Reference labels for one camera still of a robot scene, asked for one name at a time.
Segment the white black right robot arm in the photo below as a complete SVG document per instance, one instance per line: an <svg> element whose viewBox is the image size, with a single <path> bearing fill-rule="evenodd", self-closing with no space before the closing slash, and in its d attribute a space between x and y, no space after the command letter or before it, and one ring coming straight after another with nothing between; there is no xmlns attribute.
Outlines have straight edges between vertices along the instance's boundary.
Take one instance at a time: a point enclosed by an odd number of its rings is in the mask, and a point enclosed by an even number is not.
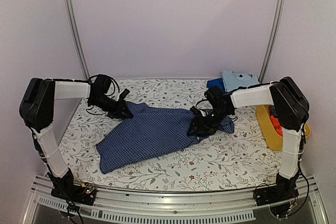
<svg viewBox="0 0 336 224"><path fill-rule="evenodd" d="M258 105L273 105L282 127L282 159L278 177L293 179L299 171L302 140L305 138L305 124L309 118L309 102L291 77L280 81L257 84L223 93L219 87L205 92L212 109L203 115L192 107L194 113L187 135L206 137L216 133L219 123L234 115L237 108Z"/></svg>

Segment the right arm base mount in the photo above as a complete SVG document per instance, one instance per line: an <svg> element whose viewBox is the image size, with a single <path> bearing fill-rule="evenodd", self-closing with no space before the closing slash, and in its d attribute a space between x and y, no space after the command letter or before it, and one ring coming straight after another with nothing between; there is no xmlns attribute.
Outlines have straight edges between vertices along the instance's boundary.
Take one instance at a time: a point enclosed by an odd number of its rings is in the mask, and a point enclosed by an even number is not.
<svg viewBox="0 0 336 224"><path fill-rule="evenodd" d="M287 202L270 208L270 212L274 217L279 219L287 218L291 214L291 211L297 202L297 197L299 196L296 183L285 179L276 182L273 186L265 183L262 185L265 185L265 187L257 186L253 192L253 198L256 201L257 206L270 205L293 199L292 203Z"/></svg>

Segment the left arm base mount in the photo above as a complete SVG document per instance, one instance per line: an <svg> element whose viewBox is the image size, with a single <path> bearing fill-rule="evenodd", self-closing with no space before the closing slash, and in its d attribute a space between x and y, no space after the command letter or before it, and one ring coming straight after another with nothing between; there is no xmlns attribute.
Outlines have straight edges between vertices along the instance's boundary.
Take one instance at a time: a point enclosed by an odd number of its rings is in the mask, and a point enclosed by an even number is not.
<svg viewBox="0 0 336 224"><path fill-rule="evenodd" d="M88 206L93 205L97 194L96 186L89 183L75 185L72 180L57 180L53 186L53 197Z"/></svg>

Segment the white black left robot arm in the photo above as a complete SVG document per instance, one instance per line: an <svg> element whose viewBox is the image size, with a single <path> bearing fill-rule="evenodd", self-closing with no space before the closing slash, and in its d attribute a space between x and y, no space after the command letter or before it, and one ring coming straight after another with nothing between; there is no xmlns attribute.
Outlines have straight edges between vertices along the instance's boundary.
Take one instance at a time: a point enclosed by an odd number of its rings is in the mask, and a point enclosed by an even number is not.
<svg viewBox="0 0 336 224"><path fill-rule="evenodd" d="M59 183L57 190L67 200L78 195L73 185L73 174L63 159L53 130L55 101L86 99L89 106L96 106L116 119L128 119L133 115L126 105L128 89L119 91L116 98L108 96L114 79L105 74L94 76L94 81L76 79L32 78L19 106L19 114L32 131L37 150L46 163L50 177Z"/></svg>

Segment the blue checkered button shirt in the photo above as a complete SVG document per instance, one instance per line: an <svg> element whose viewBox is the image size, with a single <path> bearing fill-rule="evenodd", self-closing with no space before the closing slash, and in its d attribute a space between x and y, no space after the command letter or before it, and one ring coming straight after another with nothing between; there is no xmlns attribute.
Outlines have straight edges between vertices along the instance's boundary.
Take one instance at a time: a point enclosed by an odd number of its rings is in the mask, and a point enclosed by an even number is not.
<svg viewBox="0 0 336 224"><path fill-rule="evenodd" d="M127 105L133 118L122 120L96 145L103 174L204 140L203 136L187 134L195 116L190 110L154 108L133 102Z"/></svg>

